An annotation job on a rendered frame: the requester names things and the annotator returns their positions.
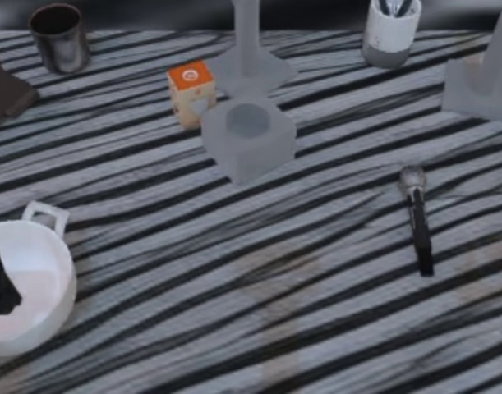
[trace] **orange box top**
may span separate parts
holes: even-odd
[[[187,90],[214,80],[206,64],[199,60],[167,71],[177,90]]]

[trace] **white logo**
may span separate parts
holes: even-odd
[[[196,70],[185,70],[183,73],[182,73],[182,78],[184,80],[187,80],[189,82],[192,82],[193,80],[197,80],[199,78],[199,74],[198,74],[198,71]]]

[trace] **gray cup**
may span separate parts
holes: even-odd
[[[73,74],[90,61],[82,16],[69,4],[50,4],[35,11],[31,34],[44,66],[57,74]]]
[[[387,16],[380,10],[379,0],[371,0],[362,44],[366,62],[379,68],[396,68],[408,59],[419,20],[422,3],[413,0],[406,16]]]

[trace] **white bowl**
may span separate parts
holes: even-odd
[[[54,231],[33,222],[36,213],[55,218]],[[21,220],[0,222],[0,255],[22,302],[0,316],[0,357],[19,355],[52,338],[76,300],[76,273],[62,240],[69,213],[30,202]]]

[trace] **zebra pattern surface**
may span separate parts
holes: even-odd
[[[502,123],[440,111],[445,63],[488,34],[421,32],[382,71],[358,33],[263,33],[300,72],[270,96],[297,158],[239,188],[181,131],[165,78],[232,35],[89,36],[91,65],[54,76],[26,32],[0,32],[42,96],[0,125],[0,221],[33,199],[68,210],[78,276],[62,332],[0,360],[1,394],[502,393]],[[433,278],[407,164],[428,176]]]

